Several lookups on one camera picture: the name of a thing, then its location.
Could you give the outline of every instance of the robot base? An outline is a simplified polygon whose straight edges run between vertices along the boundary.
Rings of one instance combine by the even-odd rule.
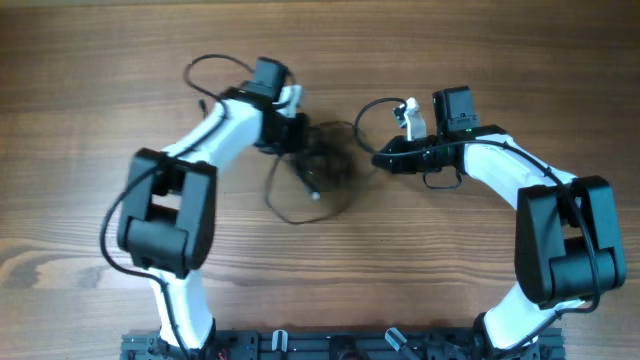
[[[403,333],[407,347],[420,360],[468,360],[471,328],[442,328]],[[205,360],[407,360],[385,340],[384,332],[289,333],[273,344],[275,333],[218,331]],[[120,360],[182,359],[154,331],[122,337]],[[547,329],[518,360],[566,358],[561,329]]]

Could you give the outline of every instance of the wire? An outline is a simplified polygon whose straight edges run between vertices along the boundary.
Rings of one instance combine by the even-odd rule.
[[[309,192],[332,191],[346,186],[350,192],[348,199],[335,211],[326,215],[301,221],[289,219],[271,202],[275,173],[280,162],[285,159],[285,155],[279,155],[269,170],[264,187],[264,203],[274,215],[290,225],[312,224],[335,218],[353,205],[364,186],[360,186],[354,179],[356,170],[353,154],[346,149],[353,140],[350,136],[352,128],[353,124],[346,121],[331,121],[311,126],[305,150],[288,155],[286,160]],[[377,169],[374,169],[364,177],[363,185],[373,178],[376,171]]]
[[[554,314],[546,322],[541,324],[538,328],[532,331],[520,342],[513,345],[510,349],[498,352],[496,355],[498,358],[510,356],[512,354],[516,354],[522,351],[527,345],[527,343],[533,340],[536,336],[540,335],[542,331],[544,331],[547,327],[549,327],[554,321],[559,319],[562,315],[568,314],[568,313],[588,314],[598,308],[598,305],[600,304],[600,295],[601,295],[600,277],[599,277],[599,271],[598,271],[598,263],[596,261],[595,250],[593,248],[593,242],[591,241],[591,234],[589,232],[586,221],[584,220],[584,217],[582,216],[582,212],[580,211],[575,199],[572,197],[569,190],[565,187],[565,184],[553,173],[553,171],[551,170],[551,167],[542,165],[537,159],[535,159],[528,153],[522,151],[519,148],[513,147],[507,144],[506,142],[500,143],[497,141],[490,141],[490,140],[473,139],[473,140],[464,140],[464,141],[454,141],[448,144],[432,145],[432,146],[424,147],[423,149],[419,149],[419,150],[407,151],[407,152],[395,153],[395,154],[376,151],[373,149],[373,147],[371,147],[369,144],[367,144],[360,138],[359,124],[360,124],[360,119],[362,118],[362,116],[367,110],[369,110],[371,107],[375,105],[378,105],[384,102],[405,103],[405,101],[401,98],[383,98],[383,99],[374,100],[371,103],[367,104],[364,108],[362,108],[362,110],[360,111],[360,113],[358,113],[358,116],[356,117],[356,120],[354,122],[354,129],[353,129],[354,138],[356,139],[356,142],[358,143],[358,145],[367,153],[371,155],[377,155],[377,156],[402,157],[402,156],[409,156],[409,155],[416,155],[416,154],[424,154],[427,151],[433,151],[439,148],[445,148],[445,147],[448,148],[450,146],[457,146],[457,145],[482,144],[482,145],[491,145],[491,146],[501,147],[504,150],[511,151],[521,156],[522,158],[527,160],[529,163],[531,163],[533,166],[538,168],[538,170],[540,170],[545,177],[548,177],[554,183],[556,183],[558,191],[560,192],[560,195],[567,200],[571,208],[571,212],[573,212],[573,214],[575,215],[578,221],[578,225],[580,227],[580,231],[582,232],[582,237],[584,239],[584,242],[587,248],[587,255],[589,257],[589,265],[591,268],[591,277],[593,281],[592,282],[593,296],[591,298],[591,303],[586,308],[567,308],[567,309],[556,310]]]
[[[200,145],[204,140],[206,140],[209,136],[211,136],[213,133],[215,133],[216,131],[218,131],[218,129],[220,129],[226,122],[227,118],[228,118],[228,107],[227,104],[225,104],[225,102],[222,100],[222,98],[219,95],[216,95],[212,92],[210,92],[209,90],[206,90],[196,84],[194,84],[191,79],[190,79],[190,72],[191,69],[193,68],[193,66],[205,59],[214,59],[214,58],[220,58],[220,59],[226,59],[226,60],[230,60],[236,64],[239,64],[240,66],[244,67],[245,69],[247,69],[249,72],[253,73],[253,69],[251,69],[248,65],[246,65],[245,63],[241,62],[238,59],[235,59],[231,56],[228,55],[221,55],[221,54],[211,54],[211,55],[204,55],[204,56],[200,56],[196,59],[194,59],[191,64],[188,64],[183,72],[183,78],[185,83],[190,86],[191,88],[213,98],[217,103],[219,103],[222,106],[222,115],[220,116],[220,120],[209,130],[207,131],[205,134],[203,134],[201,137],[199,137],[196,141],[194,141],[191,145],[189,145],[187,148],[183,149],[182,151],[178,152],[177,154],[171,156],[171,157],[166,157],[160,161],[158,161],[158,164],[156,164],[156,166],[154,166],[153,168],[143,172],[142,174],[140,174],[139,176],[137,176],[135,179],[133,179],[131,182],[129,182],[127,184],[127,186],[124,188],[124,190],[116,197],[116,199],[114,200],[113,204],[111,205],[111,207],[109,207],[109,209],[107,210],[104,219],[102,220],[102,224],[100,226],[100,233],[99,233],[99,242],[100,242],[100,252],[102,253],[102,257],[104,257],[104,259],[107,261],[107,263],[114,268],[115,270],[126,274],[126,275],[131,275],[131,276],[136,276],[136,277],[141,277],[141,278],[146,278],[149,279],[151,281],[156,282],[159,287],[160,290],[162,292],[163,295],[163,299],[164,299],[164,303],[166,306],[166,310],[167,310],[167,316],[169,318],[169,324],[171,326],[171,331],[173,333],[173,336],[176,339],[176,342],[178,343],[178,347],[180,348],[180,351],[182,352],[182,354],[184,355],[185,359],[190,359],[190,355],[189,355],[189,351],[187,350],[187,347],[184,343],[184,340],[182,339],[182,337],[180,336],[180,333],[178,331],[178,325],[176,323],[175,320],[175,314],[173,313],[173,307],[171,305],[171,297],[169,296],[169,292],[168,292],[168,286],[169,284],[164,281],[163,279],[161,279],[158,276],[155,276],[153,274],[149,274],[149,273],[145,273],[145,272],[141,272],[141,271],[135,271],[135,270],[130,270],[127,268],[124,268],[123,266],[119,265],[118,263],[115,262],[115,260],[111,257],[111,255],[109,254],[109,251],[107,249],[107,229],[109,227],[109,222],[111,221],[111,218],[113,217],[113,214],[115,213],[118,205],[124,201],[124,199],[131,193],[131,191],[138,186],[142,181],[144,181],[146,178],[148,178],[149,176],[151,176],[152,174],[156,173],[157,171],[161,171],[169,162],[170,160],[173,159],[177,159],[180,158],[188,153],[190,153],[191,151],[193,151],[195,148],[198,147],[198,145]]]

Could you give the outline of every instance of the wooden table surface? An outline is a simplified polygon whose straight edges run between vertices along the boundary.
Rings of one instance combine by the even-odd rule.
[[[369,101],[467,84],[484,124],[615,192],[627,281],[589,316],[568,315],[570,359],[640,349],[640,9],[631,1],[275,1],[0,12],[0,358],[113,359],[120,336],[159,325],[145,281],[98,251],[131,155],[201,120],[181,72],[205,53],[287,63],[315,121]],[[194,78],[244,79],[211,62]],[[400,134],[390,106],[363,127]],[[344,215],[292,227],[262,203],[271,159],[245,151],[219,183],[205,266],[219,329],[467,326],[512,286],[515,213],[469,178],[429,191],[378,174]],[[275,201],[310,216],[283,171]],[[127,262],[110,231],[118,261]]]

